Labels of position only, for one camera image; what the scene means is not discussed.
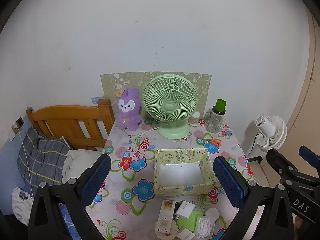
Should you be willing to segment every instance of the white fan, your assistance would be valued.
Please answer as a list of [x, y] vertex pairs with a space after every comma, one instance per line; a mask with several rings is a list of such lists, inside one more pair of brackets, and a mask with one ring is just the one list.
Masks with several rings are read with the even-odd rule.
[[259, 116], [256, 126], [261, 132], [257, 138], [257, 145], [263, 152], [273, 148], [279, 149], [287, 137], [287, 126], [279, 116]]

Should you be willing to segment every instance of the electrical outlet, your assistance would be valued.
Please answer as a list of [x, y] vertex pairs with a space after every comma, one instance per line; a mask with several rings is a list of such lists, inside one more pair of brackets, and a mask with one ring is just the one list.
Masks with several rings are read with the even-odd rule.
[[18, 129], [20, 130], [21, 126], [24, 124], [23, 120], [21, 117], [16, 121], [16, 124], [18, 126]]
[[7, 136], [11, 141], [16, 136], [16, 134], [19, 132], [19, 130], [23, 124], [24, 124], [24, 121], [23, 121], [22, 117], [19, 117], [19, 119], [12, 124], [11, 129], [7, 133]]

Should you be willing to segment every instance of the plaid pillowcase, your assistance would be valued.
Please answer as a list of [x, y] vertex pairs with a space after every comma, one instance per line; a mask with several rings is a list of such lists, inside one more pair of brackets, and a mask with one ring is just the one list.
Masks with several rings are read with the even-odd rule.
[[33, 195], [42, 181], [50, 186], [62, 183], [63, 163], [69, 150], [63, 138], [46, 138], [33, 126], [29, 128], [18, 155], [18, 169]]

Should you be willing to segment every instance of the white cloth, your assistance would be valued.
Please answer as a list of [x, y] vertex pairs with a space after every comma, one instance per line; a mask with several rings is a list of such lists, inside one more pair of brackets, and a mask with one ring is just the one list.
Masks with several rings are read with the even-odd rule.
[[21, 188], [15, 187], [12, 191], [12, 210], [16, 218], [24, 223], [29, 224], [31, 208], [33, 204], [33, 197], [23, 191]]
[[70, 178], [79, 178], [85, 169], [91, 168], [102, 153], [90, 150], [70, 150], [62, 169], [62, 183]]

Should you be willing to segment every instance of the fan base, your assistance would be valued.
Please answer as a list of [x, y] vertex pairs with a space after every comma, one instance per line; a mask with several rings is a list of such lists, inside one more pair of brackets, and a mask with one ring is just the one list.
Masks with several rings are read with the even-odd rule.
[[178, 140], [186, 137], [190, 132], [188, 120], [172, 122], [169, 125], [158, 128], [159, 133], [168, 139]]

